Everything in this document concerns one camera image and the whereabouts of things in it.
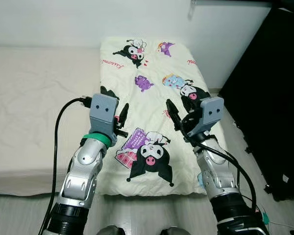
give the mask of person's knee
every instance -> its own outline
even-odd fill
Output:
[[[101,229],[97,235],[125,235],[125,232],[122,228],[118,228],[114,225],[109,225],[104,229]]]
[[[169,229],[162,230],[160,235],[191,235],[191,234],[184,229],[180,229],[178,227],[171,227]]]

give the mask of blue cartoon character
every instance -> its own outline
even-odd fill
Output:
[[[165,55],[171,57],[169,47],[173,46],[174,43],[163,42],[158,45],[158,50],[161,50]]]
[[[141,75],[135,77],[135,84],[141,89],[141,92],[148,90],[151,86],[154,85],[153,83],[150,83],[146,77]]]
[[[177,89],[181,89],[186,84],[188,84],[187,81],[193,83],[192,80],[184,80],[180,76],[174,75],[173,73],[169,74],[168,76],[165,76],[162,79],[163,85],[168,86],[168,87],[175,87]]]

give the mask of power cord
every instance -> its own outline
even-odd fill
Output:
[[[248,199],[249,201],[252,201],[249,197],[246,197],[245,195],[242,195],[242,197]],[[262,220],[264,222],[265,225],[268,226],[268,232],[269,232],[269,223],[271,224],[275,224],[275,225],[280,225],[280,226],[284,226],[284,227],[288,227],[288,228],[291,228],[291,229],[294,229],[294,226],[292,225],[288,225],[288,224],[282,224],[282,223],[278,223],[278,222],[274,222],[274,221],[271,221],[268,217],[268,214],[266,212],[266,209],[264,208],[264,206],[260,203],[262,209],[263,209],[263,215],[266,216],[266,218],[263,218],[262,216]]]
[[[58,118],[55,122],[55,127],[54,127],[54,153],[53,153],[53,173],[52,173],[52,188],[51,188],[51,196],[50,196],[50,201],[48,204],[48,208],[43,220],[43,223],[40,227],[39,233],[38,235],[42,235],[44,230],[47,228],[49,220],[50,220],[50,212],[51,212],[51,208],[53,205],[53,201],[54,201],[54,196],[55,196],[55,186],[56,186],[56,177],[57,177],[57,153],[58,153],[58,127],[59,127],[59,123],[60,123],[60,119],[61,116],[63,114],[63,112],[65,111],[65,109],[67,107],[69,107],[71,104],[75,103],[75,102],[82,102],[83,105],[87,108],[90,108],[91,103],[92,103],[92,98],[91,97],[81,97],[81,98],[75,98],[70,100],[68,103],[66,103],[61,111],[59,112]]]
[[[247,197],[247,196],[245,196],[245,195],[243,195],[243,194],[241,194],[241,196],[244,197],[244,198],[246,198],[246,199],[248,199],[249,201],[252,202],[252,200],[251,200],[249,197]],[[256,208],[257,208],[257,210],[259,211],[259,212],[258,212],[258,215],[260,216],[261,220],[263,221],[263,223],[264,223],[265,226],[267,227],[268,233],[270,234],[270,227],[269,227],[269,222],[270,222],[270,221],[269,221],[268,214],[267,214],[266,209],[264,208],[264,206],[263,206],[262,204],[260,204],[260,205],[261,205],[261,207],[263,208],[263,211],[261,211],[260,208],[259,208],[259,206],[256,205]]]
[[[208,146],[205,146],[204,144],[200,143],[200,142],[197,142],[195,140],[192,140],[188,135],[187,133],[185,132],[185,129],[184,129],[184,123],[187,121],[187,116],[183,118],[183,120],[181,121],[181,126],[180,126],[180,129],[181,129],[181,132],[183,134],[183,136],[186,138],[186,140],[188,140],[190,143],[194,144],[194,145],[197,145],[199,147],[201,147],[202,149],[206,150],[206,151],[209,151],[209,152],[212,152],[226,160],[228,160],[230,163],[232,163],[238,170],[238,177],[239,177],[239,172],[242,173],[242,175],[245,177],[247,183],[248,183],[248,186],[250,188],[250,193],[251,193],[251,209],[253,212],[256,211],[256,191],[255,191],[255,187],[249,177],[249,175],[246,173],[246,171],[240,166],[240,164],[238,163],[238,161],[233,158],[232,155],[227,156],[213,148],[210,148]]]
[[[232,154],[230,154],[228,151],[226,151],[226,150],[224,150],[226,153],[227,153],[227,155],[229,155],[234,161],[236,161],[237,162],[237,164],[239,163],[238,161],[237,161],[237,159],[232,155]],[[240,171],[239,171],[239,169],[237,169],[237,173],[236,173],[236,184],[237,184],[237,187],[240,189]]]

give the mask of white bed sheet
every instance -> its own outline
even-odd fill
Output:
[[[50,192],[57,115],[99,83],[98,49],[0,47],[0,194]],[[88,130],[89,109],[73,104],[59,127],[57,189]]]

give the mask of green band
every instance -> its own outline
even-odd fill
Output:
[[[101,133],[87,134],[87,135],[83,136],[83,138],[96,139],[96,140],[104,143],[107,148],[109,148],[111,146],[111,140],[108,137],[106,137],[105,135],[101,134]]]

